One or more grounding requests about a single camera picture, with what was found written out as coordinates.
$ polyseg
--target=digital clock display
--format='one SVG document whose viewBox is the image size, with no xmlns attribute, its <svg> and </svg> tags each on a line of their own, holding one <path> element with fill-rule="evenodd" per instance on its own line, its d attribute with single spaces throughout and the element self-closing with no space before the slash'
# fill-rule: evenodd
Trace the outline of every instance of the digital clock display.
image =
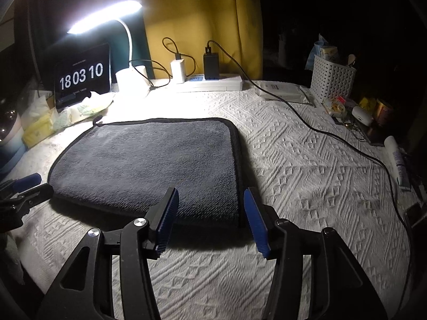
<svg viewBox="0 0 427 320">
<path fill-rule="evenodd" d="M 56 109 L 70 106 L 90 96 L 91 91 L 108 93 L 111 88 L 110 47 L 108 44 L 74 55 L 55 67 Z"/>
</svg>

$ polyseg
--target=lamp head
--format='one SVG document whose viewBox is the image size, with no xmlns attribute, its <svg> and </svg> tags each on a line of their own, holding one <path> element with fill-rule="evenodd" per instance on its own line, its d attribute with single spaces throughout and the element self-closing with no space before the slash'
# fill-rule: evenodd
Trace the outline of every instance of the lamp head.
<svg viewBox="0 0 427 320">
<path fill-rule="evenodd" d="M 122 1 L 99 10 L 95 13 L 89 14 L 86 18 L 75 23 L 73 27 L 68 31 L 69 34 L 81 34 L 82 32 L 88 31 L 95 26 L 121 18 L 125 15 L 135 13 L 140 8 L 141 4 L 137 1 Z"/>
</svg>

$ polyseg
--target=black charger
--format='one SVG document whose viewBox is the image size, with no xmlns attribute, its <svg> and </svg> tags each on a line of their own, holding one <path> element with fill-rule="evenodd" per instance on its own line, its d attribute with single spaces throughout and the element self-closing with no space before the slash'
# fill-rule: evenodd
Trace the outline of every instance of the black charger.
<svg viewBox="0 0 427 320">
<path fill-rule="evenodd" d="M 203 71 L 206 80 L 219 80 L 218 53 L 212 53 L 210 47 L 205 48 L 205 53 L 203 55 Z"/>
</svg>

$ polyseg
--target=yellow curtain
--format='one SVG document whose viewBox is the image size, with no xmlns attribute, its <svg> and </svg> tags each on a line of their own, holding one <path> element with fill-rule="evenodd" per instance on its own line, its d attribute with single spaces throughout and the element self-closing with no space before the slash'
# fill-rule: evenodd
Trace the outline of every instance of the yellow curtain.
<svg viewBox="0 0 427 320">
<path fill-rule="evenodd" d="M 217 41 L 253 79 L 262 77 L 262 19 L 260 0 L 142 0 L 144 23 L 151 59 L 168 70 L 174 59 L 162 45 L 163 37 L 172 38 L 180 53 L 196 59 L 196 72 L 203 73 L 203 54 L 209 39 Z M 221 73 L 239 73 L 228 57 L 219 53 Z M 185 57 L 187 73 L 193 61 Z M 155 71 L 156 78 L 165 78 Z"/>
</svg>

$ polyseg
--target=white charger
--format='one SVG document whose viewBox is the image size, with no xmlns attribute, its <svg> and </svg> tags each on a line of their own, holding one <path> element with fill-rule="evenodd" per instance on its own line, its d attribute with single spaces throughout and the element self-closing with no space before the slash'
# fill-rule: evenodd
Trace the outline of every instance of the white charger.
<svg viewBox="0 0 427 320">
<path fill-rule="evenodd" d="M 170 62 L 170 69 L 172 71 L 172 83 L 184 83 L 187 76 L 185 75 L 185 62 L 184 59 L 175 59 Z"/>
</svg>

